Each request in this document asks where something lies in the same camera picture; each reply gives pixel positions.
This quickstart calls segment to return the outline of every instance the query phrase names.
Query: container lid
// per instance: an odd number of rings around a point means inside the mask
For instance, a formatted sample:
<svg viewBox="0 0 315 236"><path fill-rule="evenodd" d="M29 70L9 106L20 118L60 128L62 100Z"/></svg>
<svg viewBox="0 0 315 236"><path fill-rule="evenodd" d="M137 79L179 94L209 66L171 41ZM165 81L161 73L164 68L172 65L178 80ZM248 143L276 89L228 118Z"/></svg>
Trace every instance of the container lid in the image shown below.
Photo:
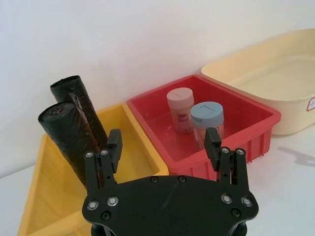
<svg viewBox="0 0 315 236"><path fill-rule="evenodd" d="M191 121L198 128L216 128L224 121L223 107L217 102L202 102L190 111Z"/></svg>
<svg viewBox="0 0 315 236"><path fill-rule="evenodd" d="M176 88L167 94L168 106L172 109L183 109L194 104L192 90L189 88Z"/></svg>

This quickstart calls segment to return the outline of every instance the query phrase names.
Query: white table surface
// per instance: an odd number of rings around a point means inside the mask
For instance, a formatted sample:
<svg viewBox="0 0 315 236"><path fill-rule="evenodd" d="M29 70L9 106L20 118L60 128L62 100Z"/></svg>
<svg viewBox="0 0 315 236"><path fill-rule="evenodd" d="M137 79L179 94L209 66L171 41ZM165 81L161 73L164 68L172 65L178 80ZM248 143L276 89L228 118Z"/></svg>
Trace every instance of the white table surface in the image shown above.
<svg viewBox="0 0 315 236"><path fill-rule="evenodd" d="M315 235L315 125L273 136L270 151L247 165L258 216L248 236ZM34 167L0 179L0 231L16 236Z"/></svg>

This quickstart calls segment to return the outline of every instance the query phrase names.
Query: pink lid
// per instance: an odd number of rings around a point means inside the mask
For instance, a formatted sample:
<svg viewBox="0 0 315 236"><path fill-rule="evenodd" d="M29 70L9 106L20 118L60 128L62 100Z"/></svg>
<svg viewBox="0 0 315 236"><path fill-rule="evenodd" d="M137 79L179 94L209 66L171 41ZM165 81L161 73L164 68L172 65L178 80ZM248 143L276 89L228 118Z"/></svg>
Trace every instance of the pink lid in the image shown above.
<svg viewBox="0 0 315 236"><path fill-rule="evenodd" d="M167 94L168 106L172 109L184 109L194 104L192 90L189 88L176 88Z"/></svg>

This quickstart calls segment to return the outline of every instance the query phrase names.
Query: plastic jar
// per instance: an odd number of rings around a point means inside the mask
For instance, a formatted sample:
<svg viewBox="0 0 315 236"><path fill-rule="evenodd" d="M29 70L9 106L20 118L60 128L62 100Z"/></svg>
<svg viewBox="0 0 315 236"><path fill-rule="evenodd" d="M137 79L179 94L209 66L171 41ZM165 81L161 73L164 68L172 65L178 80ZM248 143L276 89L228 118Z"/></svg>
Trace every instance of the plastic jar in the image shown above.
<svg viewBox="0 0 315 236"><path fill-rule="evenodd" d="M171 110L174 128L181 134L193 131L190 120L190 110L194 104L192 90L189 88L176 88L167 94L167 103Z"/></svg>
<svg viewBox="0 0 315 236"><path fill-rule="evenodd" d="M217 102L202 102L193 106L190 112L193 132L199 150L204 149L206 128L216 128L221 139L224 138L223 107Z"/></svg>

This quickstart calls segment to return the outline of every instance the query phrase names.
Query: sticker on tub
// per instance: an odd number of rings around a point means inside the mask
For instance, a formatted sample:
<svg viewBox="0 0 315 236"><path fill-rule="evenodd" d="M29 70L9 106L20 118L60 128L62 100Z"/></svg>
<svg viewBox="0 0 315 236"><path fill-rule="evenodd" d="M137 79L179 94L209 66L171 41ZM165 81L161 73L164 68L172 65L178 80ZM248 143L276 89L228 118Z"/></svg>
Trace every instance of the sticker on tub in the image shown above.
<svg viewBox="0 0 315 236"><path fill-rule="evenodd" d="M315 109L315 97L313 97L310 101L309 101L309 104L307 105L307 109L306 111L311 111Z"/></svg>

